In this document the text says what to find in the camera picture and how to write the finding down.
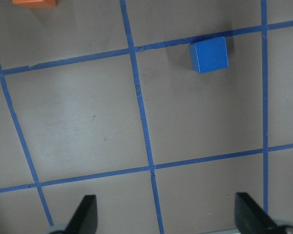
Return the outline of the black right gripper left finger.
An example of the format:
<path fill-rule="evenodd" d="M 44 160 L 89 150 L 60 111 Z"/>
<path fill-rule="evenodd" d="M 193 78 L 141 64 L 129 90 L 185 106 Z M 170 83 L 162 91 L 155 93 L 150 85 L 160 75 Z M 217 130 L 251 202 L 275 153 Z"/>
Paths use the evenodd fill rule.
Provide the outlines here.
<path fill-rule="evenodd" d="M 66 226 L 65 234 L 95 234 L 98 228 L 97 199 L 85 195 Z"/>

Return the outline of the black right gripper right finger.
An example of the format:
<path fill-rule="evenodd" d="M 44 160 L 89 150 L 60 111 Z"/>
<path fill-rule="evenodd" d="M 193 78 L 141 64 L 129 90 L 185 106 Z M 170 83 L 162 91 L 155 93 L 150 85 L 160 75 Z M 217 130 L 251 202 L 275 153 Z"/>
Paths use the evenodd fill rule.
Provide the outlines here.
<path fill-rule="evenodd" d="M 246 192 L 235 194 L 234 222 L 241 234 L 268 234 L 278 227 Z"/>

